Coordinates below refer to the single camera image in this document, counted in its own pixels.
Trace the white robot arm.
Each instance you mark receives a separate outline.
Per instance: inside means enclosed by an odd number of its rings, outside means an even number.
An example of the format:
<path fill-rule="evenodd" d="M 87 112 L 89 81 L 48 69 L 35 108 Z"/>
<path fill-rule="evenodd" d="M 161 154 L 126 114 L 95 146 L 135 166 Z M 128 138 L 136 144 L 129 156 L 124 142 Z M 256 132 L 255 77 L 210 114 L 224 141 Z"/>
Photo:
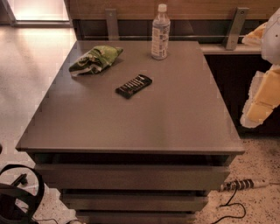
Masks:
<path fill-rule="evenodd" d="M 262 58 L 271 64 L 265 73 L 255 73 L 242 110 L 241 125 L 255 128 L 280 105 L 280 9 L 241 42 L 247 46 L 260 46 Z"/>

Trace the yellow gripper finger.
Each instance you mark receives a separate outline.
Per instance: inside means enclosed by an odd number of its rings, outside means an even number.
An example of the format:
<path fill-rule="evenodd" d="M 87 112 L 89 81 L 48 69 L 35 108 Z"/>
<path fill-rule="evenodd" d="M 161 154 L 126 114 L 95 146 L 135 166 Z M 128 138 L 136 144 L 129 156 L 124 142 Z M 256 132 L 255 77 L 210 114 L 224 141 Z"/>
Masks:
<path fill-rule="evenodd" d="M 259 46 L 262 43 L 262 37 L 267 23 L 263 23 L 251 31 L 249 34 L 246 34 L 245 37 L 241 40 L 244 45 L 247 46 Z"/>
<path fill-rule="evenodd" d="M 248 91 L 240 123 L 255 128 L 280 105 L 280 66 L 272 65 L 265 73 L 257 71 Z"/>

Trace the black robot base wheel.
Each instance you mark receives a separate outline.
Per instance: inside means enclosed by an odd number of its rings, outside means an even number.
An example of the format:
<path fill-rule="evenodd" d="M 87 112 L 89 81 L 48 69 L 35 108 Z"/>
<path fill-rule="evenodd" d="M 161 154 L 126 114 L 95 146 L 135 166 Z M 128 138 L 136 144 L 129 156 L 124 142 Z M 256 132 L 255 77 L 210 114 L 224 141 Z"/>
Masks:
<path fill-rule="evenodd" d="M 14 168 L 25 168 L 22 164 L 7 164 L 1 171 L 0 175 Z M 33 215 L 39 208 L 45 192 L 45 184 L 42 176 L 33 168 L 31 170 L 38 180 L 38 191 L 32 195 L 24 189 L 18 188 L 14 183 L 0 184 L 0 224 L 38 224 L 32 219 Z M 28 205 L 29 209 L 25 213 L 17 205 L 16 200 L 21 200 Z"/>

